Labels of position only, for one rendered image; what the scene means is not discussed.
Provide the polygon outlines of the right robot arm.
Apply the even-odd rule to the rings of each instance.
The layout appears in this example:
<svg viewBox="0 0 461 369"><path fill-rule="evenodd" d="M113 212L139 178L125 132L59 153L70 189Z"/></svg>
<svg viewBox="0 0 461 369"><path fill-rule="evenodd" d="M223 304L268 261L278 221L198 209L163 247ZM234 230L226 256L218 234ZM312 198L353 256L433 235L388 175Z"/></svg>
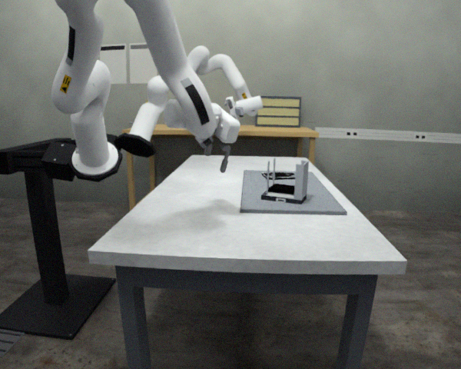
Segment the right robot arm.
<svg viewBox="0 0 461 369"><path fill-rule="evenodd" d="M68 44L51 88L55 107L71 115L77 144L72 163L77 171L91 176L110 171L118 161L117 149L108 143L104 126L111 75L98 60L104 23L94 11L97 1L55 0L68 19ZM165 124L190 131L205 149L214 141L211 136L221 110L211 103L187 60L170 1L124 1L136 14L158 74L176 98L164 107Z"/></svg>

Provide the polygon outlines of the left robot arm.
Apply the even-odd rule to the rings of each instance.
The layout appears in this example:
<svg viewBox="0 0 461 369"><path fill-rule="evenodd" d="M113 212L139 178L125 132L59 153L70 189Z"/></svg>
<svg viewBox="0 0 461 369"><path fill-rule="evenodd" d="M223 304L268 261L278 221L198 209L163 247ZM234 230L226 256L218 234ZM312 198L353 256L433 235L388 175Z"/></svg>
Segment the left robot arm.
<svg viewBox="0 0 461 369"><path fill-rule="evenodd" d="M236 115L243 117L244 113L247 113L249 116L255 116L257 110L263 108L260 96L250 96L243 77L229 56L215 55L209 59L209 55L210 53L206 47L197 46L191 51L187 60L197 75L206 75L216 69L222 69L239 100L235 104ZM148 82L147 102L140 107L131 131L128 134L134 133L150 141L159 115L167 103L168 90L169 87L166 86L160 75Z"/></svg>

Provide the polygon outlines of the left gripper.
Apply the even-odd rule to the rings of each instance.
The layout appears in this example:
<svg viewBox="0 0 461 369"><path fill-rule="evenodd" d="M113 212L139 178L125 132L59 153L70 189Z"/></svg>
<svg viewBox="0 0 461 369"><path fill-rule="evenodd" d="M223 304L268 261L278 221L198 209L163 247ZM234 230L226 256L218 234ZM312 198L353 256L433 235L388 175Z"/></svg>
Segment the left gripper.
<svg viewBox="0 0 461 369"><path fill-rule="evenodd" d="M227 99L227 100L225 100L224 106L228 106L230 115L231 115L233 118L235 118L236 120L239 121L239 119L238 119L239 116L236 115L236 111L235 111L236 105L235 105L235 102L233 101L233 97L231 96L231 97L228 97L228 98L226 98L226 99Z"/></svg>

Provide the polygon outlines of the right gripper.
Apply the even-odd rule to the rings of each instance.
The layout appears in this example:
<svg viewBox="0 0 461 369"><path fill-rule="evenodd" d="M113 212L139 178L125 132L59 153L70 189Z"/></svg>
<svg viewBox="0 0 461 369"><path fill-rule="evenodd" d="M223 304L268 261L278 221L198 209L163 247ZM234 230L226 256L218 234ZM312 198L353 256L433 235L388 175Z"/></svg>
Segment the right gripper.
<svg viewBox="0 0 461 369"><path fill-rule="evenodd" d="M237 140L238 132L240 130L240 122L229 115L220 106L219 108L221 110L221 118L217 125L215 135L217 136L216 139L221 142L219 148L226 151L220 168L221 173L224 173L227 168L228 157L231 151L231 147L229 145L225 145L225 143L234 143ZM212 147L213 145L208 145L205 148L205 156L210 156Z"/></svg>

